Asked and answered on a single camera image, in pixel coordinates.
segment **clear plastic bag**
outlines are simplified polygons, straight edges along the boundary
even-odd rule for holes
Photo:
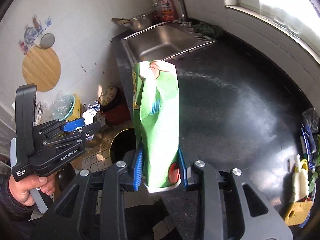
[[[56,96],[56,99],[49,108],[43,107],[43,116],[41,123],[49,122],[51,120],[59,119],[60,121],[67,117],[67,114],[71,110],[74,103],[74,95],[63,95],[60,90]]]
[[[302,116],[307,120],[311,132],[318,133],[319,116],[317,115],[316,110],[313,107],[309,108],[302,113]]]

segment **black bucket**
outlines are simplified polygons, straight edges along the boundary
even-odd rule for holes
[[[112,163],[123,160],[126,152],[136,149],[134,129],[126,129],[118,133],[112,140],[109,155]]]

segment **human hand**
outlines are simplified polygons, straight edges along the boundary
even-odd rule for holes
[[[39,187],[41,191],[47,195],[51,195],[54,188],[54,175],[48,177],[38,177],[36,174],[31,174],[28,177],[16,182],[11,175],[9,179],[9,190],[12,196],[25,206],[32,206],[35,201],[29,190]]]

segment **silver screw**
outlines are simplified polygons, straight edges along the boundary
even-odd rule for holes
[[[232,170],[232,173],[233,173],[234,175],[236,175],[236,176],[240,176],[240,175],[242,174],[242,171],[241,171],[241,169],[234,168],[234,169]]]
[[[198,161],[195,162],[195,165],[200,167],[200,168],[202,168],[202,167],[205,166],[205,163],[204,163],[204,161],[198,160]]]
[[[89,172],[88,170],[82,170],[82,171],[80,171],[80,175],[81,175],[82,177],[88,176],[89,173],[90,173],[90,172]]]
[[[118,161],[116,164],[119,168],[123,168],[125,167],[127,164],[125,163],[125,161]]]

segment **curved chrome faucet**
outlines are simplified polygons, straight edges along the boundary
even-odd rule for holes
[[[158,2],[159,0],[156,0],[156,2],[154,3],[154,7],[157,7],[158,6]],[[186,8],[184,7],[184,4],[183,4],[183,1],[182,0],[179,0],[179,3],[180,3],[180,9],[181,9],[181,19],[182,19],[182,22],[185,23],[187,21],[186,19]]]

